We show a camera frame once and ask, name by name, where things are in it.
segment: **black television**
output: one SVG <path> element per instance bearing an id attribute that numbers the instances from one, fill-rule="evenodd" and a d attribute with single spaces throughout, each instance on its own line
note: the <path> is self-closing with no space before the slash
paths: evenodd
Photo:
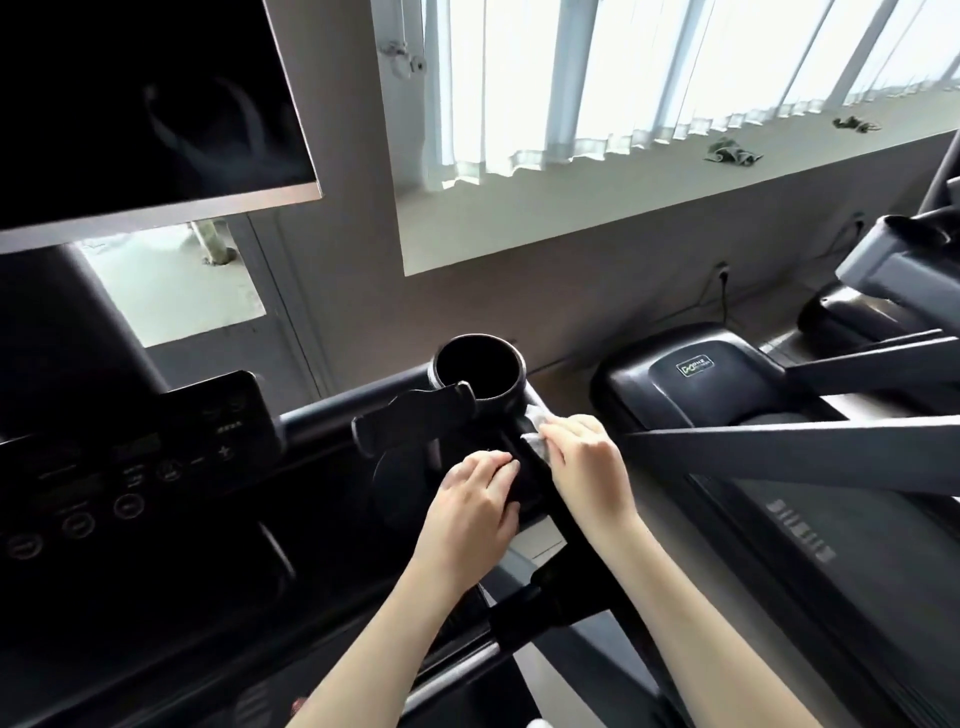
<path id="1" fill-rule="evenodd" d="M 263 0 L 0 17 L 0 253 L 320 198 Z"/>

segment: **treadmill console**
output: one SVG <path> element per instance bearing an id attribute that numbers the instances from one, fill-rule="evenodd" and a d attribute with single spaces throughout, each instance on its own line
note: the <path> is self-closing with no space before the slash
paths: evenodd
<path id="1" fill-rule="evenodd" d="M 244 487 L 282 451 L 249 372 L 160 395 L 122 422 L 91 413 L 60 430 L 0 444 L 0 562 L 82 549 Z"/>

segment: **round button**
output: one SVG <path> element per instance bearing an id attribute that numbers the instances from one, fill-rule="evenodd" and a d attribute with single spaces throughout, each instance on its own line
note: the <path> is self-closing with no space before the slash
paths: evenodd
<path id="1" fill-rule="evenodd" d="M 143 513 L 143 496 L 137 493 L 125 493 L 113 502 L 113 513 L 118 519 L 129 521 Z"/>
<path id="2" fill-rule="evenodd" d="M 227 407 L 233 413 L 243 412 L 247 408 L 247 398 L 244 395 L 233 395 L 227 400 Z"/>
<path id="3" fill-rule="evenodd" d="M 7 555 L 17 561 L 27 561 L 43 550 L 43 539 L 38 533 L 18 533 L 7 539 Z"/>
<path id="4" fill-rule="evenodd" d="M 96 527 L 97 522 L 86 511 L 71 513 L 60 525 L 63 535 L 68 539 L 85 539 Z"/>
<path id="5" fill-rule="evenodd" d="M 156 466 L 156 477 L 164 483 L 172 483 L 174 480 L 180 480 L 183 475 L 183 468 L 176 460 L 164 460 Z"/>
<path id="6" fill-rule="evenodd" d="M 124 475 L 124 484 L 128 488 L 136 488 L 138 485 L 143 485 L 146 479 L 147 475 L 143 471 L 133 471 Z"/>

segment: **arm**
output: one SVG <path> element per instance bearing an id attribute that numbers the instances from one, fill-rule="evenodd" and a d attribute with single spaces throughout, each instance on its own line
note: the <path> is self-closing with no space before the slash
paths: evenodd
<path id="1" fill-rule="evenodd" d="M 819 723 L 663 550 L 636 512 L 623 458 L 593 417 L 540 429 L 554 482 L 646 622 L 700 728 Z"/>
<path id="2" fill-rule="evenodd" d="M 444 478 L 414 556 L 366 629 L 289 728 L 393 728 L 450 610 L 503 557 L 519 504 L 506 506 L 518 463 L 475 452 Z"/>

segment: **logo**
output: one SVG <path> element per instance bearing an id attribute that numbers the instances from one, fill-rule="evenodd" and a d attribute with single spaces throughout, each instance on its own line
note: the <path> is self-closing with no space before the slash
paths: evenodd
<path id="1" fill-rule="evenodd" d="M 684 376 L 693 376 L 712 366 L 713 362 L 710 361 L 710 357 L 701 354 L 700 356 L 694 356 L 692 359 L 680 362 L 680 364 L 677 365 L 677 370 Z"/>

